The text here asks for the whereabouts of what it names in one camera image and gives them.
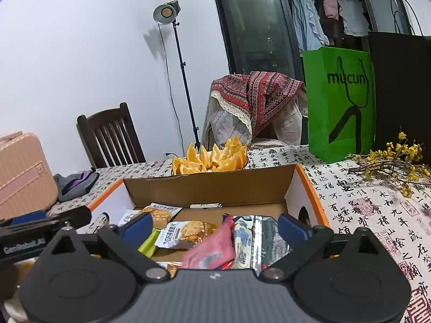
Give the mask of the red patterned cloth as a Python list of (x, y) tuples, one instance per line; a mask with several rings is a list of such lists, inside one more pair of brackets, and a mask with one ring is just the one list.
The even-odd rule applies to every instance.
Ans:
[(210, 96), (237, 117), (252, 137), (264, 130), (296, 95), (305, 95), (304, 82), (278, 72), (230, 74), (212, 81)]

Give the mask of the white gold oat crisp packet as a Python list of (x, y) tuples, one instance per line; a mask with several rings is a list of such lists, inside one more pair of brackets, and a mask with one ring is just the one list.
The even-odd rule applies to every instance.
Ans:
[(160, 249), (187, 250), (211, 236), (218, 226), (202, 221), (169, 222), (161, 230), (155, 245)]

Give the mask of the calligraphy print tablecloth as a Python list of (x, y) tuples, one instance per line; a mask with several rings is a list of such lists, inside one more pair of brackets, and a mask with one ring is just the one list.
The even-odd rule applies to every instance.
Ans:
[[(403, 321), (429, 322), (430, 187), (424, 189), (417, 187), (413, 190), (412, 198), (405, 198), (386, 182), (379, 180), (367, 182), (363, 177), (348, 174), (347, 170), (355, 166), (353, 160), (328, 164), (317, 158), (306, 146), (253, 149), (248, 154), (248, 163), (244, 169), (275, 168), (294, 164), (303, 167), (315, 189), (328, 221), (325, 226), (339, 234), (351, 234), (358, 227), (367, 227), (374, 232), (393, 257), (411, 285), (411, 299)], [(98, 181), (87, 195), (57, 203), (50, 209), (50, 213), (58, 214), (78, 206), (90, 208), (103, 192), (123, 179), (172, 176), (171, 165), (168, 162), (103, 168), (99, 173)], [(106, 219), (116, 223), (126, 211), (145, 207), (136, 206), (127, 199), (125, 203), (120, 204), (120, 209), (115, 211), (114, 204), (120, 202), (122, 194), (123, 190), (116, 189), (102, 202), (100, 208), (91, 209), (93, 219), (88, 231), (96, 230)], [(263, 211), (222, 212), (212, 223), (220, 222), (224, 213), (269, 215)], [(311, 215), (306, 207), (302, 207), (295, 218), (312, 224)], [(186, 219), (180, 213), (176, 219), (206, 222), (199, 215)]]

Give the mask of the hanging white garment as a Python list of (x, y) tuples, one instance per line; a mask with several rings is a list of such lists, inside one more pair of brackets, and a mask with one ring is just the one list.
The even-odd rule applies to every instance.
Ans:
[(352, 37), (366, 37), (369, 23), (359, 0), (338, 0), (339, 14), (343, 19), (344, 34)]

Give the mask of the green paper shopping bag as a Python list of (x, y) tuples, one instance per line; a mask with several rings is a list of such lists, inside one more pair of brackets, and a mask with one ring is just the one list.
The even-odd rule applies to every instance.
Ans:
[(321, 47), (303, 52), (303, 66), (309, 150), (326, 163), (369, 153), (376, 121), (370, 54)]

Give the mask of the plate of orange slices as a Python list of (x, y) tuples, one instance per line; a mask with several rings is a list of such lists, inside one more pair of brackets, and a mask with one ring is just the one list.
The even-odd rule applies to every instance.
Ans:
[(224, 149), (214, 144), (212, 150), (207, 151), (204, 146), (197, 149), (191, 143), (185, 157), (173, 157), (171, 174), (177, 176), (238, 171), (248, 162), (247, 152), (247, 146), (236, 136), (227, 140)]

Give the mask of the chair under cloth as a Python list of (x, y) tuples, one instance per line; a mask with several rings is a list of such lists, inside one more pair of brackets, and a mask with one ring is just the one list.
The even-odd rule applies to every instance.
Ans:
[(308, 104), (295, 95), (283, 109), (270, 120), (269, 125), (256, 137), (247, 129), (240, 118), (231, 114), (211, 97), (207, 104), (206, 118), (201, 136), (201, 144), (210, 149), (214, 144), (223, 147), (227, 139), (236, 136), (243, 144), (257, 144), (268, 140), (278, 140), (283, 145), (298, 146), (303, 136), (303, 119), (308, 117)]

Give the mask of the black paper shopping bag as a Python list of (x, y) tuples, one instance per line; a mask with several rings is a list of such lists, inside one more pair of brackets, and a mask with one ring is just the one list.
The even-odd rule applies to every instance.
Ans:
[(369, 33), (376, 94), (375, 148), (396, 142), (422, 146), (430, 164), (430, 37)]

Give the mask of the grey purple folded cloth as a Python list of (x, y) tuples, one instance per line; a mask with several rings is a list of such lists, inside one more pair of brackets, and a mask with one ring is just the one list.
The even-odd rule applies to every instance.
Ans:
[(53, 178), (58, 188), (58, 202), (63, 203), (88, 194), (99, 179), (99, 173), (93, 168), (67, 177), (56, 174)]

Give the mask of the red blue silver snack bag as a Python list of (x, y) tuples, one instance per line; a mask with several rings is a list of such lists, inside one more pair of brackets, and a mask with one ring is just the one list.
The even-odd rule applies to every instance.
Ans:
[(222, 225), (184, 253), (182, 269), (246, 270), (260, 274), (291, 251), (272, 217), (224, 215)]

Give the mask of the orange cardboard snack box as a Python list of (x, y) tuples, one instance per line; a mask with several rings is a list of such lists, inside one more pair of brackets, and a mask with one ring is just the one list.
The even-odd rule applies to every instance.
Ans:
[(90, 205), (100, 208), (116, 189), (123, 190), (120, 204), (130, 199), (136, 206), (152, 202), (181, 207), (186, 219), (199, 215), (215, 222), (222, 212), (267, 212), (277, 217), (291, 212), (297, 217), (306, 207), (312, 224), (326, 225), (326, 215), (310, 180), (299, 164), (275, 168), (243, 169), (228, 172), (177, 175), (149, 179), (123, 179), (115, 182)]

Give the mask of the studio lamp on stand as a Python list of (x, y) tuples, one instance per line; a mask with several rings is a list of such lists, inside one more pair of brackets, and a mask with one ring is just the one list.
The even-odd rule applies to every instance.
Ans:
[[(180, 38), (178, 33), (178, 28), (180, 22), (178, 21), (178, 16), (180, 14), (181, 7), (178, 0), (171, 0), (158, 5), (153, 11), (153, 20), (157, 25), (157, 32), (161, 43), (161, 52), (164, 62), (164, 71), (166, 75), (166, 82), (169, 92), (169, 102), (172, 106), (173, 115), (175, 118), (175, 123), (178, 130), (178, 135), (180, 139), (180, 145), (182, 152), (186, 154), (186, 141), (183, 134), (183, 127), (181, 124), (180, 112), (178, 112), (177, 103), (175, 99), (175, 89), (179, 85), (175, 85), (174, 81), (179, 80), (182, 83), (182, 88), (185, 94), (185, 102), (187, 111), (189, 113), (190, 123), (193, 132), (193, 142), (194, 147), (199, 149), (201, 146), (199, 138), (199, 128), (197, 125), (197, 120), (194, 115), (194, 108), (192, 105), (192, 97), (189, 90), (188, 79), (186, 76), (186, 62), (183, 59), (182, 49), (180, 46)], [(171, 64), (173, 60), (173, 55), (171, 53), (175, 49), (176, 58), (178, 60), (178, 70), (174, 71), (175, 75), (172, 77)]]

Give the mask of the yellow flower branch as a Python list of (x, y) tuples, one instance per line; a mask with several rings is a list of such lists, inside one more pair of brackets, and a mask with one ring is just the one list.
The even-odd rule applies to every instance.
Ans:
[(385, 149), (371, 150), (368, 154), (351, 154), (356, 163), (348, 174), (363, 177), (365, 181), (379, 180), (394, 187), (405, 198), (413, 197), (415, 188), (430, 187), (430, 166), (423, 162), (425, 146), (409, 141), (399, 132), (396, 142), (387, 142)]

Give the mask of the green snack packet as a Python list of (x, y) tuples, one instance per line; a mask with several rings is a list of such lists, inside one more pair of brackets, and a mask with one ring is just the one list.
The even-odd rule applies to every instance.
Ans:
[(152, 232), (149, 237), (147, 237), (147, 239), (139, 246), (138, 252), (148, 258), (153, 257), (153, 255), (158, 250), (158, 247), (156, 246), (156, 241), (160, 232), (161, 230), (158, 228), (152, 229)]

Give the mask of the hanging blue shirt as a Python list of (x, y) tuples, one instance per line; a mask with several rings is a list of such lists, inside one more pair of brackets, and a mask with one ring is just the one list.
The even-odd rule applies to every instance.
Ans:
[(292, 16), (301, 52), (329, 46), (314, 0), (292, 0)]

